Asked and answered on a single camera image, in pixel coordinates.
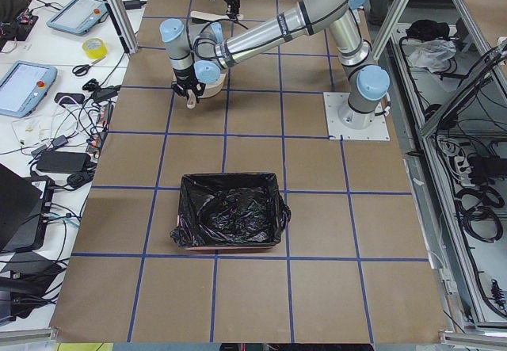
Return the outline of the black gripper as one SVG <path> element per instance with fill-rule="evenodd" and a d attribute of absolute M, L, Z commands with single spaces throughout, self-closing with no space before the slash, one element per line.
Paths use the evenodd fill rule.
<path fill-rule="evenodd" d="M 175 80 L 171 83 L 173 91 L 186 99 L 190 98 L 190 93 L 199 99 L 205 91 L 206 84 L 199 82 L 197 77 L 193 74 L 178 74 L 174 73 Z"/>
<path fill-rule="evenodd" d="M 226 15 L 239 15 L 240 0 L 224 0 L 227 4 Z"/>

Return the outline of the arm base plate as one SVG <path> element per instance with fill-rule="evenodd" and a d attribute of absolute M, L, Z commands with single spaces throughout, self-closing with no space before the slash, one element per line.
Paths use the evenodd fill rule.
<path fill-rule="evenodd" d="M 349 107 L 349 93 L 323 94 L 328 138 L 344 141 L 390 140 L 383 106 L 378 103 L 373 113 L 357 113 Z"/>

